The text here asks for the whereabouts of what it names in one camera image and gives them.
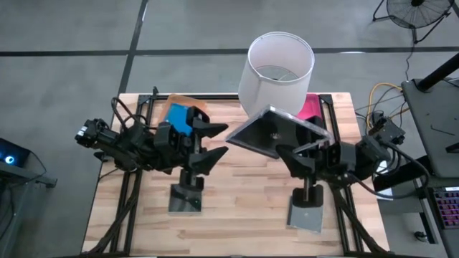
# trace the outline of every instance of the gray floor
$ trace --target gray floor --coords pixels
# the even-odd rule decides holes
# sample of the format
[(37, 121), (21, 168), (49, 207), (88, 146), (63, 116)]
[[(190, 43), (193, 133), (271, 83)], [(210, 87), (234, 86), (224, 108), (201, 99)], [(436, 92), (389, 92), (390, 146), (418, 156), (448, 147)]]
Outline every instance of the gray floor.
[[(277, 30), (297, 34), (312, 47), (410, 47), (409, 30), (391, 21), (370, 22), (378, 3), (150, 0), (138, 49), (247, 48), (255, 37)], [(0, 51), (126, 50), (140, 5), (141, 0), (0, 0)], [(384, 7), (379, 15), (385, 15)], [(458, 46), (458, 25), (459, 18), (450, 15), (419, 46)], [(317, 54), (311, 92), (351, 92), (354, 106), (364, 106), (374, 84), (404, 80), (408, 54)], [(423, 77), (453, 55), (416, 52), (409, 75)], [(236, 92), (244, 61), (238, 54), (136, 57), (126, 91), (150, 92), (155, 85), (162, 92)], [(125, 57), (0, 57), (0, 137), (38, 152), (59, 179), (55, 189), (35, 189), (14, 257), (80, 251), (100, 164), (73, 137), (86, 119), (110, 121), (110, 98), (125, 63)], [(390, 113), (400, 104), (402, 97), (378, 109)], [(402, 119), (402, 149), (424, 155), (411, 115)], [(443, 255), (441, 247), (412, 239), (411, 231), (420, 227), (415, 214), (400, 216), (390, 205), (382, 207), (392, 251)], [(410, 227), (403, 226), (407, 220)]]

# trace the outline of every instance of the lampshade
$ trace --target lampshade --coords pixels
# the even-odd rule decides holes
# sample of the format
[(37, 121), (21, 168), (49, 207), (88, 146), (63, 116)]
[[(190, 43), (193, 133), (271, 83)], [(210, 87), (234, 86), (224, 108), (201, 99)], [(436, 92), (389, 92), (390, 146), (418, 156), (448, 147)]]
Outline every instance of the lampshade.
[(251, 116), (267, 105), (297, 115), (306, 100), (314, 53), (287, 32), (258, 37), (249, 48), (239, 84), (239, 100)]

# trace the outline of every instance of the blue object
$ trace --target blue object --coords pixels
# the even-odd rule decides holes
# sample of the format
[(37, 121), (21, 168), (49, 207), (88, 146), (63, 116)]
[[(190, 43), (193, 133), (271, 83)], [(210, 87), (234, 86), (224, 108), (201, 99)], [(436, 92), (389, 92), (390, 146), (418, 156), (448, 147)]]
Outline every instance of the blue object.
[(179, 133), (185, 133), (186, 136), (190, 136), (193, 128), (186, 124), (186, 113), (188, 112), (188, 107), (172, 104), (167, 112), (165, 121), (169, 122)]
[(12, 156), (7, 156), (7, 157), (5, 158), (5, 162), (6, 162), (6, 164), (12, 164), (12, 163), (14, 162), (14, 157), (12, 157)]

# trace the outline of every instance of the glowing blue light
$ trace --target glowing blue light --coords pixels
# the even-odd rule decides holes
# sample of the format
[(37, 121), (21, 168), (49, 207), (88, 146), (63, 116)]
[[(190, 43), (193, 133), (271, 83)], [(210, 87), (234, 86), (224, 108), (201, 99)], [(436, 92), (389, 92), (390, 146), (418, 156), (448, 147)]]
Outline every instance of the glowing blue light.
[(6, 162), (6, 164), (12, 164), (14, 162), (14, 158), (11, 157), (11, 156), (7, 156), (5, 158), (5, 162)]

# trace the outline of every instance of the wooden tabletop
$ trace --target wooden tabletop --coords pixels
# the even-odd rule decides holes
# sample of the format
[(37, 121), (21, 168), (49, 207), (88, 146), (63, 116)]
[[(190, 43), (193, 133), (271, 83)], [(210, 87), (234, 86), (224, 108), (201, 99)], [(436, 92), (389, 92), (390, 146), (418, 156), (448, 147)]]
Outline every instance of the wooden tabletop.
[[(359, 126), (349, 93), (332, 93), (342, 141), (357, 143)], [(138, 94), (122, 94), (120, 99), (134, 113)], [(152, 125), (157, 124), (165, 101), (153, 108)], [(202, 213), (169, 215), (169, 188), (179, 181), (179, 168), (168, 176), (158, 171), (144, 172), (136, 214), (131, 255), (148, 256), (306, 256), (343, 254), (331, 192), (324, 185), (323, 229), (321, 234), (286, 227), (289, 198), (302, 181), (291, 178), (285, 164), (230, 145), (225, 136), (247, 120), (237, 100), (210, 100), (207, 114), (213, 123), (227, 123), (229, 128), (203, 142), (208, 148), (222, 145), (228, 152), (205, 178)], [(120, 123), (115, 120), (113, 129)], [(101, 175), (114, 168), (102, 167)], [(94, 247), (115, 219), (123, 174), (106, 176), (98, 184), (93, 209), (83, 244), (83, 251)], [(366, 183), (373, 188), (371, 180)], [(377, 199), (355, 184), (357, 216), (377, 243), (388, 249), (388, 243)], [(124, 243), (127, 219), (120, 246)], [(354, 241), (346, 221), (351, 249)]]

